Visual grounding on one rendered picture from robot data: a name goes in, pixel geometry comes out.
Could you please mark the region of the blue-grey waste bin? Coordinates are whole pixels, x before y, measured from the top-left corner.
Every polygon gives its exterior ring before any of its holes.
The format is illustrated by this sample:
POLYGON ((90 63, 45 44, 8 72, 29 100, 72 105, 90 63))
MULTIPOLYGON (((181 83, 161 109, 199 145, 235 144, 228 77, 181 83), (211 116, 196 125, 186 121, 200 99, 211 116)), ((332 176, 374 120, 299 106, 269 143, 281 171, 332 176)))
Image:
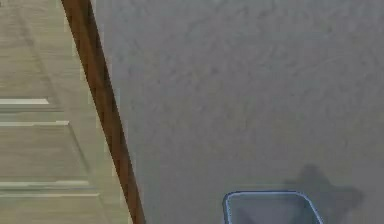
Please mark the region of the blue-grey waste bin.
POLYGON ((235 191, 222 205, 225 224, 324 224, 313 202, 297 191, 235 191))

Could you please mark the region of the pale grey panelled room door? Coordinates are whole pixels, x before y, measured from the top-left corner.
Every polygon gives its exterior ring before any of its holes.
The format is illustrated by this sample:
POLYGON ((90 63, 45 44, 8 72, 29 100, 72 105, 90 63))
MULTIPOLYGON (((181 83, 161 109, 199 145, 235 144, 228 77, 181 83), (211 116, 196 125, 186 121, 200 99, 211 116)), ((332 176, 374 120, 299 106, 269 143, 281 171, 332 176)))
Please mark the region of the pale grey panelled room door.
POLYGON ((146 224, 89 0, 0 0, 0 224, 146 224))

